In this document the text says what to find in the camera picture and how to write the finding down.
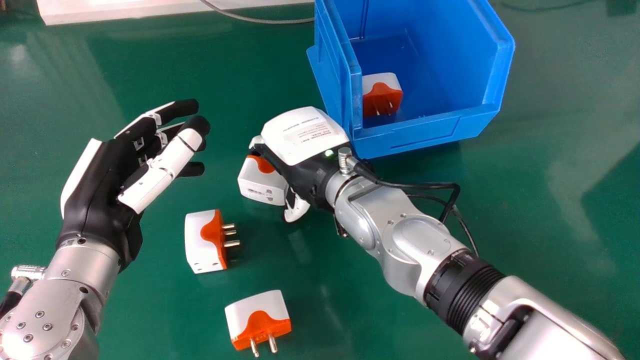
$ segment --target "green tabletop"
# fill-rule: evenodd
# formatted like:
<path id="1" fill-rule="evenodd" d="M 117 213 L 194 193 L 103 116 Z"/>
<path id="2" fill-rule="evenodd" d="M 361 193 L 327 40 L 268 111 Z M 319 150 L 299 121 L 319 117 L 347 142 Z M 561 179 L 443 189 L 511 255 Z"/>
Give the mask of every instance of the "green tabletop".
<path id="1" fill-rule="evenodd" d="M 108 139 L 147 109 L 194 97 L 211 122 L 207 150 L 196 155 L 207 171 L 174 182 L 146 211 L 141 255 L 106 307 L 102 359 L 252 358 L 231 345 L 223 308 L 272 289 L 282 290 L 293 326 L 278 338 L 280 359 L 473 358 L 437 316 L 392 290 L 353 240 L 339 238 L 329 214 L 284 224 L 281 209 L 237 190 L 265 121 L 323 107 L 305 54 L 313 25 L 196 13 L 46 27 L 33 7 L 12 4 L 0 15 L 0 288 L 13 265 L 48 264 L 60 191 L 89 138 Z M 493 4 L 517 45 L 500 114 L 475 139 L 378 159 L 376 170 L 459 182 L 483 258 L 640 359 L 636 2 Z M 311 8 L 246 13 L 300 17 Z M 214 208 L 237 224 L 243 249 L 229 270 L 194 275 L 184 216 Z"/>

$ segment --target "metal prong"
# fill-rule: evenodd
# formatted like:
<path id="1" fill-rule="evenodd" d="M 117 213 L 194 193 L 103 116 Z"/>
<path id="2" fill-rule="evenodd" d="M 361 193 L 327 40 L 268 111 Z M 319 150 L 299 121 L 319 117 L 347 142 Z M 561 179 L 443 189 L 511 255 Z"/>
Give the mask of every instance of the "metal prong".
<path id="1" fill-rule="evenodd" d="M 253 351 L 253 356 L 260 357 L 260 353 L 258 352 L 258 345 L 255 344 L 255 340 L 251 338 L 250 341 L 251 341 L 251 350 Z"/>
<path id="2" fill-rule="evenodd" d="M 271 348 L 272 353 L 275 354 L 278 352 L 278 345 L 276 345 L 276 338 L 273 334 L 269 334 L 269 347 Z"/>
<path id="3" fill-rule="evenodd" d="M 234 247 L 240 245 L 240 240 L 225 241 L 225 247 Z"/>

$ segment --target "robotic arm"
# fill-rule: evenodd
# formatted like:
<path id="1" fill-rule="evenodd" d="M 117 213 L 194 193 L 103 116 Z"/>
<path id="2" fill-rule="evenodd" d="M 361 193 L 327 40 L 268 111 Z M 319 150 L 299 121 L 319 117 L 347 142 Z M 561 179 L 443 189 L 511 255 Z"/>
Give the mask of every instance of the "robotic arm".
<path id="1" fill-rule="evenodd" d="M 198 103 L 175 101 L 140 115 L 114 139 L 91 139 L 62 191 L 63 217 L 49 266 L 13 268 L 0 305 L 0 359 L 97 359 L 96 335 L 117 275 L 142 246 L 140 218 L 205 147 L 209 123 Z"/>
<path id="2" fill-rule="evenodd" d="M 289 183 L 286 221 L 309 207 L 333 212 L 338 234 L 352 237 L 393 289 L 434 311 L 478 358 L 623 359 L 593 326 L 479 259 L 451 236 L 443 217 L 423 214 L 402 186 L 376 177 L 322 111 L 275 117 L 250 150 Z"/>

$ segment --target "white and orange plug adapter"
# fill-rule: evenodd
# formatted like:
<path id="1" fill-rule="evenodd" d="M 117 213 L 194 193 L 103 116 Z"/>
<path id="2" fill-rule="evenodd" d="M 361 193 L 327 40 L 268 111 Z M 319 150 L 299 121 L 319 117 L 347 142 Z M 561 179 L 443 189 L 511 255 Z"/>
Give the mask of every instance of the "white and orange plug adapter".
<path id="1" fill-rule="evenodd" d="M 272 353 L 278 352 L 276 339 L 291 332 L 291 320 L 280 290 L 254 295 L 225 307 L 231 344 L 236 350 L 251 347 L 259 357 L 258 344 L 268 341 Z"/>
<path id="2" fill-rule="evenodd" d="M 187 214 L 184 218 L 184 250 L 193 272 L 226 270 L 227 247 L 240 245 L 240 240 L 227 239 L 235 234 L 236 225 L 225 224 L 218 209 Z"/>
<path id="3" fill-rule="evenodd" d="M 362 76 L 362 115 L 365 117 L 398 111 L 403 91 L 393 72 Z"/>
<path id="4" fill-rule="evenodd" d="M 242 196 L 266 204 L 284 206 L 287 181 L 267 159 L 248 155 L 238 175 Z"/>

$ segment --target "plug inside blue bin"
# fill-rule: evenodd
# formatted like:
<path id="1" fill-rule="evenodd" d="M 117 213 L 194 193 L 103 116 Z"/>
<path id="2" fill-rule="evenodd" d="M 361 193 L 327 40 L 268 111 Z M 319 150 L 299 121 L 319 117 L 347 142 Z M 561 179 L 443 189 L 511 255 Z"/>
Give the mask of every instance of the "plug inside blue bin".
<path id="1" fill-rule="evenodd" d="M 500 110 L 515 44 L 487 0 L 316 0 L 308 51 L 359 156 L 477 136 Z M 397 112 L 362 116 L 362 76 L 396 74 Z"/>

